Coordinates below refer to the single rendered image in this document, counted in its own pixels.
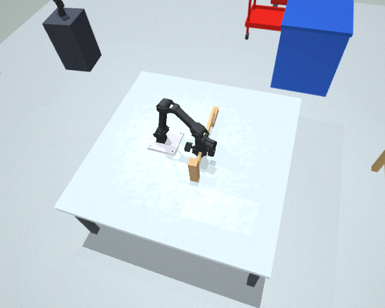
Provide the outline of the long wooden rail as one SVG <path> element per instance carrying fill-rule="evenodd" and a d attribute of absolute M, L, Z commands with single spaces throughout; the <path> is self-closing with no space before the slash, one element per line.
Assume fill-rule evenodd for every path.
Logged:
<path fill-rule="evenodd" d="M 210 127 L 212 125 L 212 119 L 214 117 L 214 114 L 215 114 L 215 108 L 212 107 L 212 110 L 211 110 L 211 113 L 210 113 L 210 117 L 209 117 L 209 120 L 208 120 L 208 123 L 207 123 L 207 127 L 206 127 L 206 129 L 209 132 L 210 132 Z M 199 166 L 200 166 L 200 162 L 201 162 L 201 154 L 202 154 L 202 152 L 199 152 L 198 156 L 197 156 L 197 159 L 199 160 Z"/>

